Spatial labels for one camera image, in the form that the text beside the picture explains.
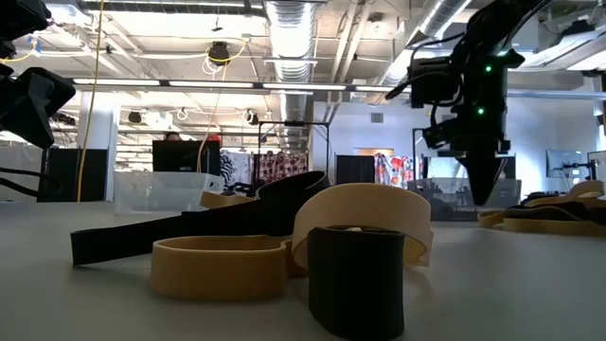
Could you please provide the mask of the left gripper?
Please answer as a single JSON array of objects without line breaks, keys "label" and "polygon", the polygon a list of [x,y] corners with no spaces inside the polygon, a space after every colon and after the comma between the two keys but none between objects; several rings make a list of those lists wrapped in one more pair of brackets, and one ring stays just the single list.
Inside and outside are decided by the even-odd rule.
[{"label": "left gripper", "polygon": [[75,96],[76,89],[41,67],[30,67],[16,79],[12,73],[12,68],[0,65],[0,131],[47,149],[54,143],[48,121]]}]

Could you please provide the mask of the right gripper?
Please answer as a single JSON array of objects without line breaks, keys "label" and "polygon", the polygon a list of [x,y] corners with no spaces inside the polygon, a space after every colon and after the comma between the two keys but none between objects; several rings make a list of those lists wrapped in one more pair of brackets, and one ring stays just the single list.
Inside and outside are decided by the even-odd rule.
[{"label": "right gripper", "polygon": [[464,117],[454,117],[440,123],[433,122],[422,130],[429,149],[440,156],[461,157],[457,161],[466,169],[473,203],[483,206],[507,164],[504,157],[511,143],[506,139],[503,123],[482,123]]}]

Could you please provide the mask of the large tan rubber band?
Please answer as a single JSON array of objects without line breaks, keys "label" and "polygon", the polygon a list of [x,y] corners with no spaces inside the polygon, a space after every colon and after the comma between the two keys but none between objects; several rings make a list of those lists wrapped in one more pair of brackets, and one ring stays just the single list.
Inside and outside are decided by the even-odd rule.
[{"label": "large tan rubber band", "polygon": [[369,183],[350,183],[321,190],[297,212],[292,257],[307,270],[309,233],[317,227],[360,227],[400,232],[405,236],[403,263],[430,265],[434,232],[431,206],[413,191]]}]

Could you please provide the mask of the long black rubber band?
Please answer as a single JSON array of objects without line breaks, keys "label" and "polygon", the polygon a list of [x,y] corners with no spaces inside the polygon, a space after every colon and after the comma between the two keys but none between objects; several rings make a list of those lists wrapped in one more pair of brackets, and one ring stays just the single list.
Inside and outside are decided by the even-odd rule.
[{"label": "long black rubber band", "polygon": [[70,234],[72,261],[86,265],[149,254],[154,242],[188,236],[290,236],[298,210],[330,180],[309,171],[278,180],[257,190],[252,202],[184,212],[160,220],[93,228]]}]

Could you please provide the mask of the short wide black rubber band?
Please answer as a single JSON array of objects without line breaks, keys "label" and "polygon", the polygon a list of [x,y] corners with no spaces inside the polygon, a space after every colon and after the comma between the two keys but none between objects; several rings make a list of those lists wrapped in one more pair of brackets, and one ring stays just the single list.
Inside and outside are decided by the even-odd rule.
[{"label": "short wide black rubber band", "polygon": [[316,228],[308,235],[309,310],[328,332],[350,341],[403,334],[401,233]]}]

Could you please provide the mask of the grey mesh basket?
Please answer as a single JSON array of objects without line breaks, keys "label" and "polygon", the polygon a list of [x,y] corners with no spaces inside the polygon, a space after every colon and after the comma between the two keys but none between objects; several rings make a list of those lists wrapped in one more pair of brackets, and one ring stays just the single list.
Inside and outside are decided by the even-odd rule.
[{"label": "grey mesh basket", "polygon": [[517,206],[521,197],[521,185],[521,180],[498,180],[489,200],[482,206],[474,203],[467,178],[420,179],[410,181],[407,188],[429,202],[433,221],[475,222],[479,213]]}]

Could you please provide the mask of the black partition panel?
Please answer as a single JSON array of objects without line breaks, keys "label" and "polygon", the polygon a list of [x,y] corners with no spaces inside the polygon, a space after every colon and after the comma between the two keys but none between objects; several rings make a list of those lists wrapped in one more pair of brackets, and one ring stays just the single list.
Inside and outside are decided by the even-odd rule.
[{"label": "black partition panel", "polygon": [[[52,148],[43,152],[41,173],[54,179],[39,182],[38,202],[75,202],[80,171],[81,150]],[[80,200],[99,202],[105,200],[108,172],[108,151],[86,151],[81,179]]]}]

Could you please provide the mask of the colourful patterned cloth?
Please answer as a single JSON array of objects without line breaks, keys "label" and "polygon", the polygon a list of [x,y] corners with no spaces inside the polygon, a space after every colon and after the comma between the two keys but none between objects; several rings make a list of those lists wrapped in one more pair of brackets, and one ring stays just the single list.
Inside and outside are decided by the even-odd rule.
[{"label": "colourful patterned cloth", "polygon": [[423,159],[411,156],[388,156],[382,153],[374,155],[375,182],[396,188],[408,189],[408,183],[414,177],[420,179],[423,171]]}]

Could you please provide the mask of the black curtain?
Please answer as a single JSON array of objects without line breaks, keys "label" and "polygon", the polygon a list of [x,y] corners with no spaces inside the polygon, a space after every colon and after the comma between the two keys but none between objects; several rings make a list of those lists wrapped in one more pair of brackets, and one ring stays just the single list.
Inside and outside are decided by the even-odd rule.
[{"label": "black curtain", "polygon": [[364,155],[337,155],[335,163],[335,183],[374,183],[375,159]]}]

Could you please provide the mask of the black monitor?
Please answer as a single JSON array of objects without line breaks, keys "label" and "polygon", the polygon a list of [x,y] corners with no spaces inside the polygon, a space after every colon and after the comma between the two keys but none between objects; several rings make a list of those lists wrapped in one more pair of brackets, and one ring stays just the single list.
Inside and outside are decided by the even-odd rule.
[{"label": "black monitor", "polygon": [[152,142],[152,170],[171,172],[196,172],[201,160],[201,172],[220,175],[220,144],[205,142],[198,156],[201,141],[156,140]]}]

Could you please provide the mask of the long ceiling light bar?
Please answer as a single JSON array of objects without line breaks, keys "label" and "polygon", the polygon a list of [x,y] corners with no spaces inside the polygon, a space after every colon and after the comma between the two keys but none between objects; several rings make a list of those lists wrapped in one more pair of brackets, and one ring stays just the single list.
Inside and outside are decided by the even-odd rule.
[{"label": "long ceiling light bar", "polygon": [[364,92],[387,93],[389,86],[331,83],[288,83],[258,81],[174,81],[142,79],[86,79],[74,78],[69,81],[76,87],[84,89],[96,85],[98,89],[109,90],[162,90],[177,92],[201,92],[203,90],[238,90],[238,91],[301,91],[301,92]]}]

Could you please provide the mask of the black clothes rack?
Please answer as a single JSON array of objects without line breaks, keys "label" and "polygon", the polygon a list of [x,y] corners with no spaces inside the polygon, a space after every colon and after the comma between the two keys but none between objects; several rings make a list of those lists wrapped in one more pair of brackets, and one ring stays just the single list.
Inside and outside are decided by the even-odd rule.
[{"label": "black clothes rack", "polygon": [[[265,131],[264,133],[261,131],[261,128],[264,124],[270,124],[272,127]],[[323,126],[325,128],[325,141],[326,141],[326,172],[329,171],[330,168],[330,124],[328,122],[314,122],[314,121],[305,121],[305,120],[284,120],[284,121],[272,121],[272,120],[261,120],[258,123],[258,145],[257,145],[257,154],[261,154],[261,144],[263,143],[261,139],[269,134],[276,125],[283,125],[286,127],[310,127],[310,126]],[[255,164],[254,170],[254,182],[259,180],[260,173],[260,165],[258,164],[258,160]]]}]

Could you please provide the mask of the red patterned cloth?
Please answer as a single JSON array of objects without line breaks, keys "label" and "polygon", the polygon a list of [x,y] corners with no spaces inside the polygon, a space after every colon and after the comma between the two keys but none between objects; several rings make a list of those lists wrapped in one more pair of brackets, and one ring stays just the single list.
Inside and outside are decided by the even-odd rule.
[{"label": "red patterned cloth", "polygon": [[258,178],[265,184],[295,176],[308,170],[305,153],[266,153],[258,160]]}]

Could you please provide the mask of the black and white cloth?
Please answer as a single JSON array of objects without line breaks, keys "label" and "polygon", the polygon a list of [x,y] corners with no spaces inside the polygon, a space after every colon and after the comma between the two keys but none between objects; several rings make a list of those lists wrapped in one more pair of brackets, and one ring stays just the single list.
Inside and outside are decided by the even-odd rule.
[{"label": "black and white cloth", "polygon": [[236,183],[250,185],[253,174],[253,157],[248,153],[221,151],[220,172],[226,187]]}]

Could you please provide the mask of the silver air duct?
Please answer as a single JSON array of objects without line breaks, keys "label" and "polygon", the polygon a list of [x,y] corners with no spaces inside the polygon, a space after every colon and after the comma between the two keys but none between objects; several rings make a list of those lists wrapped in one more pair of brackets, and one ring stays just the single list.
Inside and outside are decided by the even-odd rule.
[{"label": "silver air duct", "polygon": [[[312,81],[315,5],[298,1],[266,1],[272,57],[283,60],[274,64],[276,80],[287,83]],[[305,121],[307,95],[279,95],[282,121]],[[280,144],[287,149],[303,149],[309,135],[307,127],[278,126]]]},{"label": "silver air duct", "polygon": [[403,23],[396,54],[375,85],[395,86],[406,75],[412,51],[421,43],[441,39],[446,29],[472,0],[427,0],[420,14]]}]

